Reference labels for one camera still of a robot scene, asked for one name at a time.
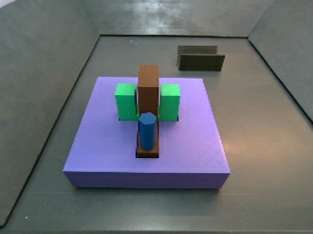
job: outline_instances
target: gray wall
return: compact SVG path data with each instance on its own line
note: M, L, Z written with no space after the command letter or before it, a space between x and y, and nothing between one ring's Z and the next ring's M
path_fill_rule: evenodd
M77 0L14 1L0 32L2 225L99 34Z
M80 0L101 35L249 37L273 0Z
M313 120L311 14L311 0L277 0L249 37L310 120Z

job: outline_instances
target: wooden block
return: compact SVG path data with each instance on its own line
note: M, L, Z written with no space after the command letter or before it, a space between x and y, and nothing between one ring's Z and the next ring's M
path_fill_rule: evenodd
M224 55L180 54L179 70L220 71Z
M159 66L140 65L138 75L138 108L139 114L159 114Z
M218 47L216 46L178 46L178 64L179 64L179 57L182 54L188 55L208 55L208 54L218 54Z

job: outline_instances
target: green block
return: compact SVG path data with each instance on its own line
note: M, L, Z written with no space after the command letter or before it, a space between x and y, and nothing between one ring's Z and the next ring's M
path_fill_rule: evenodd
M178 121L180 99L178 84L163 84L160 95L159 121Z
M134 84L117 84L115 101L120 121L138 121L136 93Z

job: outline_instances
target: purple platform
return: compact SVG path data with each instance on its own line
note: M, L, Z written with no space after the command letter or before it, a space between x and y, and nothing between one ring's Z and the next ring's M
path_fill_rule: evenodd
M138 122L120 122L117 83L100 77L64 165L76 187L220 188L230 174L202 79L160 78L179 84L179 121L160 122L160 157L135 158Z

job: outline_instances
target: rectangular block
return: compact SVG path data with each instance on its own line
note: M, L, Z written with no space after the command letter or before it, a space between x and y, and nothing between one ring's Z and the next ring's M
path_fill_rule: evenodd
M159 66L140 65L138 75L138 107L139 114L159 114Z
M220 71L224 55L180 54L179 70Z
M115 101L120 121L136 121L136 92L134 84L117 84L115 89Z
M163 84L160 91L159 121L178 121L180 91L178 84Z
M216 46L178 46L178 63L179 57L182 54L188 55L207 55L207 54L218 54Z
M159 158L135 158L136 122L120 122L113 92L136 78L99 78L64 174L76 187L220 188L230 174L202 79L180 88L179 122L159 122Z

